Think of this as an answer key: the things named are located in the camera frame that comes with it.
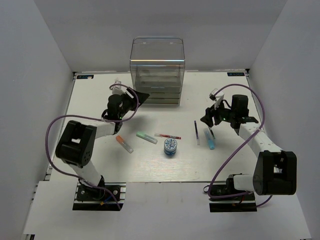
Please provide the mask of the purple pen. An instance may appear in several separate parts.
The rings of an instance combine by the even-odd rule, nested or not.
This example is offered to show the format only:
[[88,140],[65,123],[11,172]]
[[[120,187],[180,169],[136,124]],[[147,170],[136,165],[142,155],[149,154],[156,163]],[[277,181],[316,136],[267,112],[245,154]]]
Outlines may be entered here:
[[196,143],[198,146],[200,146],[200,138],[199,138],[199,132],[197,127],[197,121],[194,120],[194,129],[195,129],[195,137],[196,137]]

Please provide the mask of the blue capped tube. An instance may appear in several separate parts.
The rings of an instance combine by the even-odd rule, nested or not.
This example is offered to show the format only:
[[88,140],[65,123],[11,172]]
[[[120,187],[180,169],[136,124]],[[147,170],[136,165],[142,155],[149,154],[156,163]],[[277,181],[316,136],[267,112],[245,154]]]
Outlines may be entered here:
[[210,150],[214,150],[214,149],[215,149],[215,143],[214,143],[213,136],[212,136],[212,134],[210,133],[209,129],[204,128],[204,129],[203,129],[203,132],[204,132],[204,135],[205,135],[205,137],[206,137],[206,141],[207,141],[207,144],[208,144],[209,149],[210,149]]

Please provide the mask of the clear drawer organizer box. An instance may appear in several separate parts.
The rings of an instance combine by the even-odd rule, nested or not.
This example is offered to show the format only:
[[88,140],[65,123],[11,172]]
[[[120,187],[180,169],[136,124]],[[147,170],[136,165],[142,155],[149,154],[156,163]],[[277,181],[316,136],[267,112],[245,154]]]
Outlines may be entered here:
[[149,94],[146,104],[179,105],[185,75],[184,41],[173,36],[138,36],[130,53],[135,91]]

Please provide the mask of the green capped tube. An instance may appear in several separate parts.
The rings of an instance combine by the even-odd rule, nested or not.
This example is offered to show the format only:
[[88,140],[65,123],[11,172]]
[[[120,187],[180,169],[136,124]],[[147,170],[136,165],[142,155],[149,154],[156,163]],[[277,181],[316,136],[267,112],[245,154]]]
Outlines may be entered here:
[[148,142],[150,142],[150,143],[153,143],[153,144],[157,144],[157,143],[158,143],[158,140],[157,140],[157,139],[155,139],[154,137],[152,137],[152,136],[150,136],[150,135],[148,135],[148,134],[146,134],[146,133],[144,133],[144,132],[142,132],[142,131],[138,131],[138,132],[136,133],[136,136],[137,136],[138,138],[141,138],[141,139],[143,139],[143,140],[145,140],[145,141],[148,141]]

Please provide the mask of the red pen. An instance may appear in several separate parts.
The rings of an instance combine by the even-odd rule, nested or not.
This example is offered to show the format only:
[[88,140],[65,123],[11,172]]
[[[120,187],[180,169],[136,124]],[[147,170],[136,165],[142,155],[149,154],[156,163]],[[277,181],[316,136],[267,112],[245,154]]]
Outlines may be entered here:
[[177,139],[177,140],[181,140],[182,139],[180,136],[162,134],[162,133],[155,133],[154,136],[155,137],[159,137],[159,138],[170,138],[170,139]]

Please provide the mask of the blue patterned tape roll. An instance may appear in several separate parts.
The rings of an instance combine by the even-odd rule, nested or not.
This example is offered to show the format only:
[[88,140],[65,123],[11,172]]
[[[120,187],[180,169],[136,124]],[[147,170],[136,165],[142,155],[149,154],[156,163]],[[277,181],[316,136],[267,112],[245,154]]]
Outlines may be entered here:
[[177,152],[178,143],[174,138],[167,138],[163,143],[163,151],[168,156],[173,156]]

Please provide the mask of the orange capped tube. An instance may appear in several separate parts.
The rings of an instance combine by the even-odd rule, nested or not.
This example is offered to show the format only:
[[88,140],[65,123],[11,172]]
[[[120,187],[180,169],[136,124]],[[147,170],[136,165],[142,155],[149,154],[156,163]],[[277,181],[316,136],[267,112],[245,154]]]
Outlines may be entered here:
[[115,139],[128,153],[133,153],[134,149],[120,135],[117,135]]

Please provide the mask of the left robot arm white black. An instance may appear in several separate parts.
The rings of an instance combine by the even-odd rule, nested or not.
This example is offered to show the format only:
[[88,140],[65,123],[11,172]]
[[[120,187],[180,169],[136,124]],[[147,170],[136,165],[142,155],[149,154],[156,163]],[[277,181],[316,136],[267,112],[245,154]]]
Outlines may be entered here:
[[95,140],[117,134],[124,116],[137,109],[150,97],[148,93],[135,91],[128,87],[126,91],[115,88],[108,97],[107,107],[101,118],[89,125],[70,120],[55,149],[55,156],[69,165],[79,182],[88,186],[88,193],[99,200],[105,196],[104,178],[91,162]]

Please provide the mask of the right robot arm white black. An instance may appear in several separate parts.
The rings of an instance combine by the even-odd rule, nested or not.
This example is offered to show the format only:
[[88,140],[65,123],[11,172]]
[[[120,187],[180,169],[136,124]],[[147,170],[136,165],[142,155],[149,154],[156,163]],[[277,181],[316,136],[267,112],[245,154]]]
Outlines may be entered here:
[[258,120],[249,115],[246,95],[232,96],[231,105],[225,104],[224,95],[211,95],[213,105],[200,119],[208,127],[227,122],[257,157],[253,174],[231,174],[223,190],[211,183],[207,194],[211,199],[233,199],[256,193],[265,195],[294,195],[297,190],[297,156],[285,151],[262,131]]

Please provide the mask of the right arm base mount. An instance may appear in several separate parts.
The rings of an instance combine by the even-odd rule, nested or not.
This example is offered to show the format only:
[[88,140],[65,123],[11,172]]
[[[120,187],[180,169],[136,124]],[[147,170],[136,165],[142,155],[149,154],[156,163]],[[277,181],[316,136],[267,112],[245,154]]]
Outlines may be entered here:
[[206,185],[205,194],[210,194],[211,213],[256,212],[253,176],[251,174],[230,174],[225,182]]

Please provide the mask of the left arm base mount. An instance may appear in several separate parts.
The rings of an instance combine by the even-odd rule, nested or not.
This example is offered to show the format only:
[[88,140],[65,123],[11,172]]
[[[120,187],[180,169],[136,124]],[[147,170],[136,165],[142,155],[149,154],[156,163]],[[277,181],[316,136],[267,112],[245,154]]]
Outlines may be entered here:
[[[105,188],[112,192],[121,208],[125,202],[126,185],[124,182],[105,183]],[[104,190],[90,188],[81,183],[77,184],[72,210],[99,212],[120,211],[110,193]]]

